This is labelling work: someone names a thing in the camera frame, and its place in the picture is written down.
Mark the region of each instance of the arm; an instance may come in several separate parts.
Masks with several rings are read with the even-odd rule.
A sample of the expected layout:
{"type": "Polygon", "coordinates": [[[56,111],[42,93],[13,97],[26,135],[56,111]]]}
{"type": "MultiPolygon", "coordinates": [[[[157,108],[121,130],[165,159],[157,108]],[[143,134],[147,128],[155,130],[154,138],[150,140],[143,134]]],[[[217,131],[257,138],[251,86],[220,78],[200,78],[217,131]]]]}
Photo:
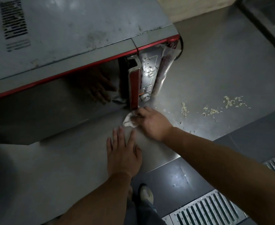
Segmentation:
{"type": "Polygon", "coordinates": [[[141,150],[134,150],[134,142],[134,131],[125,146],[123,129],[113,130],[113,142],[108,138],[106,143],[109,179],[75,203],[57,225],[123,225],[130,181],[142,164],[141,150]]]}
{"type": "Polygon", "coordinates": [[[173,127],[149,107],[133,121],[181,155],[212,186],[258,224],[275,224],[275,172],[230,148],[173,127]]]}

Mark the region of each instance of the white rag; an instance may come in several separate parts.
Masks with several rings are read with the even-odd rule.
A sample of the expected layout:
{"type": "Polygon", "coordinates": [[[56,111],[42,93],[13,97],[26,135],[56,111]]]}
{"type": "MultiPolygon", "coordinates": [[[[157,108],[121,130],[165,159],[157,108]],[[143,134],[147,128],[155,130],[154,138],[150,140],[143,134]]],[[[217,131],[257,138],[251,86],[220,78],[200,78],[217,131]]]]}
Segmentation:
{"type": "Polygon", "coordinates": [[[134,124],[131,121],[131,117],[135,116],[135,111],[130,112],[126,117],[125,120],[123,121],[123,126],[127,127],[127,126],[131,126],[132,128],[137,127],[138,125],[134,124]]]}

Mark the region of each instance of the foot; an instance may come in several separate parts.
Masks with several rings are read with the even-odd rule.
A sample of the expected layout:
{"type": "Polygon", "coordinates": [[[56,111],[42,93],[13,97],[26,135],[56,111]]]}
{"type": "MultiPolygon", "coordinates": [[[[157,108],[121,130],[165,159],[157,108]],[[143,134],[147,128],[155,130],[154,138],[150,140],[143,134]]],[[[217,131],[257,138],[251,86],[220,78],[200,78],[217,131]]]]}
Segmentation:
{"type": "Polygon", "coordinates": [[[139,197],[141,201],[149,201],[151,204],[153,204],[154,202],[154,196],[153,193],[151,191],[151,189],[146,185],[143,184],[140,186],[139,188],[139,197]]]}
{"type": "Polygon", "coordinates": [[[133,195],[132,186],[129,186],[127,198],[128,198],[129,200],[132,200],[132,195],[133,195]]]}

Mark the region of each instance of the leg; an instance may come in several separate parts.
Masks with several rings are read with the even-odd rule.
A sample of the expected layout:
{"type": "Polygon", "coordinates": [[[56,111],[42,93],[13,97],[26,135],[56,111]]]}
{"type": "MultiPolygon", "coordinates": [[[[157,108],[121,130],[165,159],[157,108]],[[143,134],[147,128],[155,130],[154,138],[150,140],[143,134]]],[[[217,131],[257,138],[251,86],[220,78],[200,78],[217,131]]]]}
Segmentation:
{"type": "Polygon", "coordinates": [[[137,208],[139,225],[166,225],[153,206],[153,193],[147,185],[142,184],[140,186],[139,197],[141,200],[141,204],[137,208]]]}
{"type": "Polygon", "coordinates": [[[136,207],[132,201],[132,187],[130,187],[127,199],[127,209],[124,219],[124,225],[137,225],[136,207]]]}

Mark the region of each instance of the pants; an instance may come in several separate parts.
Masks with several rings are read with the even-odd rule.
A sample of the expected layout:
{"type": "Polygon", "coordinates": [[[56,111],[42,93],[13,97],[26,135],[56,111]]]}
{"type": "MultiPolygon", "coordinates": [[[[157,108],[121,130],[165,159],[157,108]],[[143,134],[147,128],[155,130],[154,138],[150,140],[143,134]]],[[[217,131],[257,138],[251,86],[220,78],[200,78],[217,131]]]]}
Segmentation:
{"type": "Polygon", "coordinates": [[[142,201],[136,207],[134,202],[127,200],[124,225],[166,225],[159,217],[156,209],[149,201],[142,201]]]}

